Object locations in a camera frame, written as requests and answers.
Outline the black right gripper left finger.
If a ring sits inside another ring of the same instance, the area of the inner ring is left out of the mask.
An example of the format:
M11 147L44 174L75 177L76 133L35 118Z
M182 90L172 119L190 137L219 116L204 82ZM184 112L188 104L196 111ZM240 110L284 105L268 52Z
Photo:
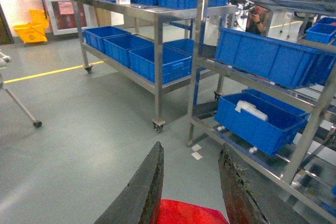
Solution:
M95 223L157 223L164 178L164 148L156 142L119 196Z

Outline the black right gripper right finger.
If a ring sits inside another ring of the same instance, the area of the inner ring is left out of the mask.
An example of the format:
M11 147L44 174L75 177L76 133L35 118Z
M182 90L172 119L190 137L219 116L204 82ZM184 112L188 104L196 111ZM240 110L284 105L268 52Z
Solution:
M250 181L251 170L234 162L226 143L219 153L218 168L230 223L307 223L265 183Z

